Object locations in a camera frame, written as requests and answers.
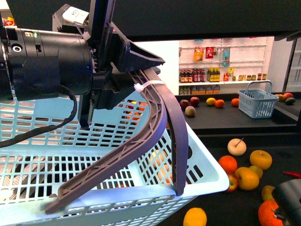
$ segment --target black cable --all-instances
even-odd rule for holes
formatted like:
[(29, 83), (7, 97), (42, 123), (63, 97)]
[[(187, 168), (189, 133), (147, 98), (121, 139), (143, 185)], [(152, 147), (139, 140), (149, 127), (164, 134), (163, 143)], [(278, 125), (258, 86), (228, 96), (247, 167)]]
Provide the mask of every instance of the black cable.
[(76, 97), (70, 89), (68, 89), (67, 87), (65, 87), (63, 85), (60, 85), (59, 91), (60, 91), (61, 94), (69, 96), (70, 100), (73, 100), (73, 103), (74, 103), (73, 109), (72, 109), (71, 114), (68, 118), (65, 118), (64, 121), (59, 125), (49, 125), (49, 126), (45, 126), (45, 127), (39, 127), (39, 128), (30, 130), (26, 133), (18, 134), (12, 139), (1, 141), (0, 142), (0, 148), (17, 144), (21, 141), (27, 140), (31, 137), (35, 137), (35, 136), (40, 135), (42, 133), (47, 133), (47, 132), (53, 131), (53, 130), (58, 129), (58, 128), (66, 125), (67, 123), (71, 122), (74, 119), (74, 117), (76, 115), (76, 112), (77, 112)]

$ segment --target basket handle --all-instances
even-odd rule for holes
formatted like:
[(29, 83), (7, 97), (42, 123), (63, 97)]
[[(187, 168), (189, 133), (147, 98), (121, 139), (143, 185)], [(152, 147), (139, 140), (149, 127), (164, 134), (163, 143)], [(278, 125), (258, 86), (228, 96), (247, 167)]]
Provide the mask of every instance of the basket handle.
[(267, 93), (268, 93), (269, 95), (271, 95), (272, 88), (273, 88), (273, 84), (272, 84), (272, 82), (270, 82), (270, 81), (252, 81), (252, 82), (250, 82), (250, 83), (248, 84), (248, 86), (246, 87), (245, 95), (248, 95), (249, 86), (250, 86), (251, 84), (254, 84), (254, 83), (266, 83), (266, 82), (269, 83), (269, 88), (268, 88)]

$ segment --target white wall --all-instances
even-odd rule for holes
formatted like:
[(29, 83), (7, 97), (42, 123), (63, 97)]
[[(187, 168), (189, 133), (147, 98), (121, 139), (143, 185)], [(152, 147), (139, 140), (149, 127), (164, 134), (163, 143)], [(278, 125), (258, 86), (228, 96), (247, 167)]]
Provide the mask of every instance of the white wall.
[(179, 94), (179, 41), (136, 42), (137, 46), (163, 58), (159, 77), (175, 95)]
[(0, 9), (9, 9), (6, 0), (0, 0)]
[(273, 43), (268, 72), (268, 79), (273, 84), (272, 92), (282, 92), (292, 45), (293, 42), (286, 39)]

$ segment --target small blue basket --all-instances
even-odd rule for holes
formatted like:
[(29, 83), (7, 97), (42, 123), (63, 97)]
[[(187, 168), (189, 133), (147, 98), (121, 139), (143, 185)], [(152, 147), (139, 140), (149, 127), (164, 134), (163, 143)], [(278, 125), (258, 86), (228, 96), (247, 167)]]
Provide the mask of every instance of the small blue basket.
[[(251, 84), (263, 82), (269, 83), (268, 91), (249, 89)], [(279, 100), (279, 97), (271, 94), (272, 87), (273, 85), (270, 81), (250, 82), (245, 90), (238, 91), (238, 108), (254, 119), (270, 118), (276, 102)]]
[[(171, 140), (162, 138), (146, 154), (53, 214), (45, 207), (64, 181), (91, 165), (147, 121), (149, 107), (137, 92), (113, 110), (97, 110), (89, 130), (74, 119), (63, 128), (0, 149), (0, 226), (154, 226), (199, 195), (220, 192), (229, 179), (192, 129), (187, 185), (176, 196), (171, 179)], [(59, 124), (72, 101), (54, 98), (0, 104), (2, 140)]]

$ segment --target white label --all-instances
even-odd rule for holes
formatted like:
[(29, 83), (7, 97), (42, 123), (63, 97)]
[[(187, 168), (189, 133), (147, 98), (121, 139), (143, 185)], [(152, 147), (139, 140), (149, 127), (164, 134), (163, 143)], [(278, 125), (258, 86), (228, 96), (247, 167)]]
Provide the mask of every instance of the white label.
[(71, 24), (83, 25), (88, 15), (89, 13), (86, 11), (75, 7), (69, 7), (66, 12), (63, 13), (63, 18), (66, 22)]

